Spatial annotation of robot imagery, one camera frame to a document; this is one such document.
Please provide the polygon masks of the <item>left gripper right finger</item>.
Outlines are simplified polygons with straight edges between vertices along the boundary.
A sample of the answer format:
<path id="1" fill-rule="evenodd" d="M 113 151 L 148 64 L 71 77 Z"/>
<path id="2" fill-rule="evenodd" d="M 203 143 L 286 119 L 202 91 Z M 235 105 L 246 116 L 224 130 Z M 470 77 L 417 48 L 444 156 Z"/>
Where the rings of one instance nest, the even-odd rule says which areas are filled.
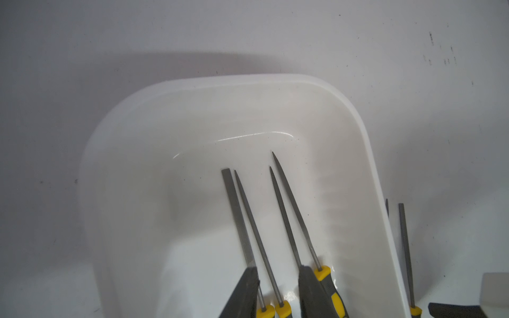
<path id="1" fill-rule="evenodd" d="M 302 318 L 337 317 L 329 296 L 309 266 L 299 266 L 298 289 Z"/>

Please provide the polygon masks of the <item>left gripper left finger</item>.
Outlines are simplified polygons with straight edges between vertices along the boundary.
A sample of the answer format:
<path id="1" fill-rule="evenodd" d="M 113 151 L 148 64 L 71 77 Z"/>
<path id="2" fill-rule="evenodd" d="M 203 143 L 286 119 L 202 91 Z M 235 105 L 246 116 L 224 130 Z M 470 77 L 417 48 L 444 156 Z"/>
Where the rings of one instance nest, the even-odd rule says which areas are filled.
<path id="1" fill-rule="evenodd" d="M 259 287 L 257 267 L 246 268 L 219 318 L 256 318 Z"/>

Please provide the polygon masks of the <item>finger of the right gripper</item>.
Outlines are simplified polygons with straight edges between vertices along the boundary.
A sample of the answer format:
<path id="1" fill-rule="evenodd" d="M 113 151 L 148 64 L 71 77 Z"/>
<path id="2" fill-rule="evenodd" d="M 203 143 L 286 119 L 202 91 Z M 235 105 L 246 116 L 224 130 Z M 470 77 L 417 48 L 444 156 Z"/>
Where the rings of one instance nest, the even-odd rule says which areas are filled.
<path id="1" fill-rule="evenodd" d="M 434 318 L 487 318 L 480 306 L 429 303 L 428 310 Z"/>

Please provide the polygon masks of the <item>file tool two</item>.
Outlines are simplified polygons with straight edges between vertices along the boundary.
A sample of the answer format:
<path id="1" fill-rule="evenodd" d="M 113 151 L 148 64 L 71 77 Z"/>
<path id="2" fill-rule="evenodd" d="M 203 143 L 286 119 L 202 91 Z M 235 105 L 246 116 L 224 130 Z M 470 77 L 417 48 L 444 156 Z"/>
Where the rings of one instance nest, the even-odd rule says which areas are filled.
<path id="1" fill-rule="evenodd" d="M 406 226 L 406 214 L 403 203 L 398 204 L 399 217 L 400 217 L 400 231 L 402 236 L 402 247 L 404 253 L 404 260 L 406 266 L 406 275 L 408 282 L 408 293 L 409 293 L 409 301 L 410 301 L 410 315 L 413 318 L 421 318 L 422 309 L 416 305 L 415 295 L 414 295 L 414 280 L 412 273 L 412 262 L 410 255 L 410 245 L 408 241 L 408 230 Z"/>

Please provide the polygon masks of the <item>file tool three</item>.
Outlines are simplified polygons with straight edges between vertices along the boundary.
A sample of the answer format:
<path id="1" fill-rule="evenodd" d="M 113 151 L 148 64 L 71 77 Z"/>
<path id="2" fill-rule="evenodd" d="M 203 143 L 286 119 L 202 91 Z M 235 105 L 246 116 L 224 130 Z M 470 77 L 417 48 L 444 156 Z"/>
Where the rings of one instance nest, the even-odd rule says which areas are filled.
<path id="1" fill-rule="evenodd" d="M 329 296 L 330 303 L 334 306 L 335 311 L 337 313 L 337 317 L 350 317 L 350 315 L 348 314 L 347 308 L 345 306 L 345 303 L 344 303 L 342 297 L 340 296 L 339 292 L 337 291 L 337 288 L 335 287 L 334 281 L 331 277 L 330 267 L 323 265 L 319 261 L 319 258 L 316 254 L 316 251 L 315 251 L 314 246 L 311 241 L 310 233 L 309 233 L 306 223 L 302 217 L 302 213 L 300 212 L 297 201 L 296 201 L 293 191 L 290 187 L 288 179 L 284 173 L 282 165 L 274 152 L 272 152 L 272 155 L 273 155 L 273 159 L 276 164 L 278 173 L 281 177 L 282 184 L 283 184 L 284 189 L 288 195 L 288 198 L 292 205 L 295 216 L 298 220 L 300 228 L 302 229 L 302 233 L 304 234 L 304 237 L 306 239 L 308 248 L 310 250 L 310 254 L 313 258 L 313 261 L 315 264 L 315 269 L 313 270 L 314 275 L 317 278 L 317 280 L 319 281 L 319 283 L 322 285 L 323 289 L 326 291 L 326 294 Z"/>

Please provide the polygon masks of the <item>file tool five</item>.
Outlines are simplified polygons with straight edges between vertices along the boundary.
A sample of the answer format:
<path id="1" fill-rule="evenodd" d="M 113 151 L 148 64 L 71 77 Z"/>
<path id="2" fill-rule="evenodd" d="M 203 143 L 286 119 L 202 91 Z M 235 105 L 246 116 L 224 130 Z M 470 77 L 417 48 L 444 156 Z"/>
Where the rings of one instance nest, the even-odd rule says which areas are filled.
<path id="1" fill-rule="evenodd" d="M 278 287 L 276 278 L 275 278 L 274 273 L 273 273 L 272 266 L 270 265 L 269 258 L 267 256 L 267 253 L 266 253 L 266 250 L 265 250 L 265 246 L 263 245 L 262 238 L 261 238 L 261 235 L 259 233 L 256 221 L 255 221 L 255 218 L 253 216 L 253 212 L 251 210 L 251 207 L 250 207 L 247 195 L 245 193 L 244 187 L 242 185 L 241 179 L 240 179 L 240 177 L 239 177 L 239 175 L 238 175 L 236 170 L 234 171 L 234 173 L 235 173 L 235 178 L 236 178 L 236 181 L 237 181 L 237 185 L 239 187 L 239 192 L 240 192 L 240 195 L 241 195 L 241 199 L 243 200 L 243 204 L 245 206 L 245 211 L 247 213 L 247 217 L 249 218 L 249 222 L 251 224 L 255 240 L 257 241 L 258 249 L 260 250 L 260 253 L 261 253 L 261 256 L 262 256 L 262 260 L 264 262 L 267 274 L 269 276 L 269 280 L 270 280 L 271 286 L 272 286 L 273 291 L 274 291 L 274 295 L 276 296 L 276 299 L 277 299 L 277 304 L 278 305 L 275 306 L 275 311 L 277 312 L 279 317 L 284 317 L 284 318 L 289 317 L 289 318 L 292 318 L 292 308 L 291 308 L 289 302 L 283 298 L 282 293 L 280 292 L 280 289 Z"/>

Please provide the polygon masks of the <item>file tool four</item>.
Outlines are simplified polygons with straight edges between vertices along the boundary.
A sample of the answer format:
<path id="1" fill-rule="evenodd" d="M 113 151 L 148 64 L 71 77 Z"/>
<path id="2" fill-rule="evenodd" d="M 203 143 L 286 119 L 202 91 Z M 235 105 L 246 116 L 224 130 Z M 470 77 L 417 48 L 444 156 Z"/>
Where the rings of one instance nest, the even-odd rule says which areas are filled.
<path id="1" fill-rule="evenodd" d="M 294 235 L 293 235 L 293 232 L 292 232 L 290 221 L 288 219 L 288 214 L 286 212 L 286 208 L 285 208 L 285 205 L 284 205 L 282 194 L 281 194 L 280 188 L 278 186 L 277 178 L 276 178 L 275 173 L 273 171 L 273 168 L 271 166 L 269 167 L 269 171 L 270 171 L 271 180 L 272 180 L 273 187 L 274 187 L 275 196 L 276 196 L 277 201 L 278 201 L 279 210 L 280 210 L 280 213 L 281 213 L 281 216 L 282 216 L 282 220 L 283 220 L 283 223 L 284 223 L 284 227 L 285 227 L 285 230 L 286 230 L 286 234 L 287 234 L 287 237 L 288 237 L 288 240 L 289 240 L 289 243 L 290 243 L 290 247 L 292 249 L 292 254 L 293 254 L 294 259 L 296 261 L 297 267 L 300 268 L 302 266 L 302 262 L 301 262 L 301 259 L 300 259 L 299 253 L 298 253 L 298 248 L 296 246 L 296 241 L 295 241 L 295 238 L 294 238 Z"/>

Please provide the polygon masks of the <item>white plastic storage box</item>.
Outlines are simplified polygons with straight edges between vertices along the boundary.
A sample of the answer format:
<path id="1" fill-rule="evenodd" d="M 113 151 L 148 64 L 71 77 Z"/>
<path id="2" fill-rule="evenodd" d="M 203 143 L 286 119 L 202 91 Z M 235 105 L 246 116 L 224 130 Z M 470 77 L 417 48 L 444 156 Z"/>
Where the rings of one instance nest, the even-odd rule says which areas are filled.
<path id="1" fill-rule="evenodd" d="M 267 303 L 277 304 L 236 170 L 282 296 L 301 315 L 298 267 L 319 261 L 350 317 L 408 317 L 402 271 L 365 125 L 323 80 L 295 74 L 172 80 L 114 107 L 88 141 L 78 201 L 106 317 L 217 317 L 247 264 L 222 169 L 229 168 Z"/>

